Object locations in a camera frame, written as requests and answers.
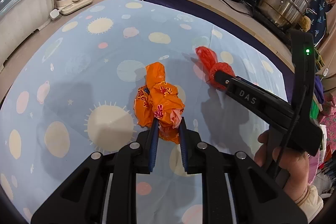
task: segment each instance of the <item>white sleeve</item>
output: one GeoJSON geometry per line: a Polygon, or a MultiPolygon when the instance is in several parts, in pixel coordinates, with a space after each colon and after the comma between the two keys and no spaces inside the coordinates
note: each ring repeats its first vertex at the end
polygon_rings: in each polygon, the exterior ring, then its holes
{"type": "Polygon", "coordinates": [[[301,210],[306,214],[308,223],[318,214],[323,208],[323,200],[318,195],[314,185],[308,186],[309,193],[304,200],[298,204],[301,210]]]}

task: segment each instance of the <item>orange plastic bag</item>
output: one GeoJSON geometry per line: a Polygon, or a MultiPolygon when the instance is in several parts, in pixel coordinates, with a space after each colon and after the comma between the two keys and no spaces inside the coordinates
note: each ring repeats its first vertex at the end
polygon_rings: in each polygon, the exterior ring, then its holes
{"type": "Polygon", "coordinates": [[[215,73],[218,70],[221,70],[233,77],[235,77],[235,73],[232,69],[232,67],[225,62],[218,62],[217,60],[217,55],[216,53],[204,46],[200,46],[196,48],[196,54],[198,56],[198,58],[200,59],[200,61],[202,62],[203,66],[205,67],[205,69],[207,70],[208,74],[209,74],[209,82],[210,84],[217,89],[221,89],[221,90],[225,90],[226,87],[217,83],[215,81],[215,73]]]}
{"type": "Polygon", "coordinates": [[[177,87],[165,81],[164,66],[153,63],[146,67],[146,85],[138,89],[134,111],[138,124],[151,127],[154,117],[159,120],[159,136],[179,144],[178,127],[185,105],[177,96],[177,87]]]}

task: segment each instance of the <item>purple cloth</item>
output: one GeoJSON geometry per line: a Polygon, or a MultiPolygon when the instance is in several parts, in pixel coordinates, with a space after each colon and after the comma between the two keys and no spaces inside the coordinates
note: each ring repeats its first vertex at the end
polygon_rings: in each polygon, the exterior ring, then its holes
{"type": "Polygon", "coordinates": [[[314,93],[320,104],[324,103],[323,86],[318,75],[315,75],[314,93]]]}

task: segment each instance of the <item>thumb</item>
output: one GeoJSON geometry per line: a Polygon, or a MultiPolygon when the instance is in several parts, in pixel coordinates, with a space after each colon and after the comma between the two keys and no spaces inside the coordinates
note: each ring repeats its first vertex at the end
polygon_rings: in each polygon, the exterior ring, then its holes
{"type": "MultiPolygon", "coordinates": [[[[273,150],[272,156],[275,161],[277,161],[280,149],[280,147],[277,147],[273,150]]],[[[290,178],[283,190],[295,201],[302,196],[308,185],[308,154],[306,152],[300,153],[287,147],[283,151],[279,166],[290,174],[290,178]]]]}

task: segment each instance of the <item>white plastic storage bin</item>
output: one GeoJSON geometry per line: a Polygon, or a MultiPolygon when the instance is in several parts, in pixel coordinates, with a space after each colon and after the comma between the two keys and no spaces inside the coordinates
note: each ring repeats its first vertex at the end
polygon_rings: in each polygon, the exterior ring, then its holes
{"type": "Polygon", "coordinates": [[[4,61],[36,29],[49,22],[53,0],[1,0],[0,71],[4,61]]]}

